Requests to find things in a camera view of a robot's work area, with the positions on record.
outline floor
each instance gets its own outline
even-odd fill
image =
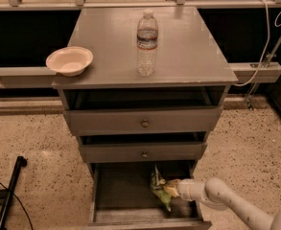
[[[281,210],[281,119],[265,97],[253,104],[250,111],[239,96],[225,99],[195,179],[216,176],[274,216]],[[0,103],[0,181],[8,186],[18,155],[28,160],[15,193],[34,229],[82,229],[88,223],[92,179],[61,112],[60,102]],[[230,210],[201,210],[211,230],[247,229]],[[6,226],[30,229],[16,200]]]

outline white bowl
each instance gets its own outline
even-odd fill
[[[82,73],[92,60],[91,51],[71,46],[54,51],[46,58],[46,65],[52,71],[67,77],[74,77]]]

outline black wire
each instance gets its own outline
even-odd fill
[[[4,189],[6,189],[8,192],[11,192],[7,187],[5,187],[5,186],[3,185],[3,183],[0,182],[0,185],[1,185]],[[31,229],[34,230],[33,225],[32,225],[32,221],[31,221],[31,219],[30,219],[30,217],[29,217],[29,215],[28,215],[28,213],[27,213],[27,211],[26,211],[26,209],[25,209],[25,207],[24,207],[22,201],[19,199],[19,197],[18,197],[15,193],[13,193],[13,196],[15,196],[15,198],[17,199],[17,201],[19,202],[19,204],[20,204],[21,207],[23,208],[23,211],[24,211],[25,214],[26,214],[26,217],[27,217],[27,219],[28,219],[28,222],[29,222],[30,225],[31,225]]]

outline white robotic arm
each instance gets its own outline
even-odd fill
[[[176,180],[165,185],[164,190],[172,196],[196,200],[216,210],[228,207],[252,230],[281,230],[281,212],[275,218],[271,217],[235,194],[218,178],[211,178],[206,183],[193,179]]]

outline drawer knob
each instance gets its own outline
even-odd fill
[[[148,157],[148,153],[146,151],[142,151],[142,157],[143,158],[147,158]]]
[[[142,125],[142,127],[149,127],[149,126],[150,126],[150,123],[149,123],[146,119],[144,119],[144,120],[141,122],[141,125]]]

